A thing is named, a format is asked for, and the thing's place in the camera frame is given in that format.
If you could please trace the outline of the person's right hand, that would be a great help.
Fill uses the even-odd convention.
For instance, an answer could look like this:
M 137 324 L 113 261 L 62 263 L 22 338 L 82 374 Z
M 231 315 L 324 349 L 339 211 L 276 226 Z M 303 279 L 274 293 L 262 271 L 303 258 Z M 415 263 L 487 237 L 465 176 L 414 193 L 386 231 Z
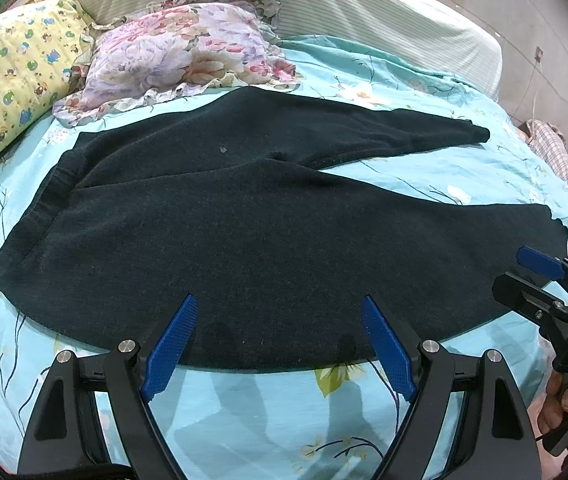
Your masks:
M 538 414 L 538 429 L 547 434 L 556 429 L 568 415 L 568 387 L 564 387 L 564 376 L 553 372 L 546 385 L 546 398 Z

